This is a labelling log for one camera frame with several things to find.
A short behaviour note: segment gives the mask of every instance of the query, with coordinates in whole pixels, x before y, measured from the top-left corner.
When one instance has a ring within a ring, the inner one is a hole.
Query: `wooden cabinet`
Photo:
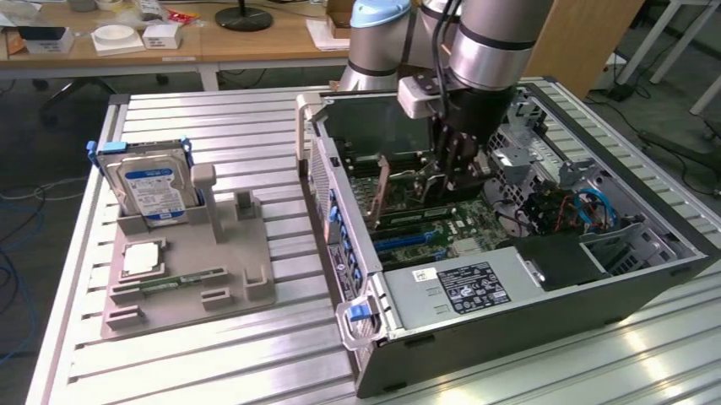
[[[525,76],[553,76],[585,97],[643,0],[555,0]]]

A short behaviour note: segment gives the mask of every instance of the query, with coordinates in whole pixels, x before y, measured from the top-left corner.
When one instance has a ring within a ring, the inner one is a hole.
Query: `blue cable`
[[[20,289],[20,294],[22,295],[22,298],[25,299],[26,309],[28,309],[28,312],[30,314],[30,333],[26,335],[25,339],[16,346],[16,348],[0,359],[0,365],[2,365],[10,359],[10,357],[14,355],[14,353],[17,353],[18,351],[21,351],[25,348],[25,346],[34,339],[34,335],[37,333],[37,312],[34,311],[34,307],[32,306],[30,292],[29,292],[29,290],[26,288],[26,284],[25,284],[24,279],[20,277],[18,273],[14,271],[14,267],[10,265],[10,263],[8,263],[8,264],[9,264],[9,266],[0,266],[0,268],[5,272],[12,274],[12,277],[14,277],[16,280],[17,280],[17,286],[18,286],[18,289]]]
[[[609,199],[606,198],[606,196],[603,196],[603,193],[599,192],[598,190],[593,189],[593,188],[582,188],[577,193],[575,193],[575,207],[578,208],[579,210],[579,217],[581,219],[583,220],[583,222],[586,222],[587,224],[591,224],[594,221],[593,219],[586,215],[586,213],[583,213],[583,211],[581,211],[581,208],[583,206],[583,202],[581,201],[581,194],[590,194],[593,196],[595,196],[595,198],[598,198],[598,200],[601,201],[601,204],[603,204],[603,207],[606,209],[606,212],[609,213],[609,217],[610,217],[610,226],[617,226],[617,221],[618,221],[618,218],[617,218],[617,211],[613,209],[613,207],[610,206],[610,201]]]
[[[18,213],[34,212],[34,208],[18,207],[17,205],[9,204],[6,202],[0,202],[0,208],[9,209],[10,211],[16,211]],[[14,251],[40,232],[40,229],[43,228],[44,220],[45,220],[45,217],[43,215],[43,212],[37,213],[36,220],[34,220],[34,228],[32,228],[32,230],[25,234],[25,236],[22,236],[18,240],[2,246],[2,250]]]

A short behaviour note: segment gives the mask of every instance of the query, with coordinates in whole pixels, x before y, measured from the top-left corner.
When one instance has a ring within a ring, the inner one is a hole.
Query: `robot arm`
[[[474,193],[487,178],[482,147],[506,116],[551,5],[553,0],[424,0],[416,10],[410,0],[355,2],[339,90],[398,85],[407,115],[431,117],[423,203]],[[403,62],[435,73],[398,82]]]
[[[459,4],[450,0],[443,7],[431,46],[443,42],[447,18]],[[443,182],[431,194],[480,182],[480,147],[508,110],[551,5],[553,0],[466,1],[448,67],[438,66],[432,77],[419,74],[400,80],[398,99],[407,115],[432,116],[432,152]]]

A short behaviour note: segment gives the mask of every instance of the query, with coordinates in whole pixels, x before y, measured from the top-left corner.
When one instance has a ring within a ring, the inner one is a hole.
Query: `blue hard drive label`
[[[438,272],[436,276],[458,314],[510,302],[508,293],[487,262]]]
[[[172,169],[129,171],[125,181],[133,194],[135,204],[148,219],[172,219],[183,215],[184,203],[180,191],[172,186]]]

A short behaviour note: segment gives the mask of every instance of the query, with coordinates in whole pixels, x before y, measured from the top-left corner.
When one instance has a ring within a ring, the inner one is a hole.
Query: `aluminum workbench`
[[[527,80],[721,246],[718,216],[559,85],[541,78]],[[277,303],[248,315],[103,342],[100,313],[119,207],[93,169],[28,403],[455,405],[671,399],[706,403],[721,398],[718,265],[603,329],[383,397],[355,398],[294,159],[295,97],[324,90],[139,95],[109,106],[100,142],[187,136],[195,161],[215,164],[216,197],[255,190],[263,203]],[[571,159],[586,156],[561,125],[549,124],[547,136]]]

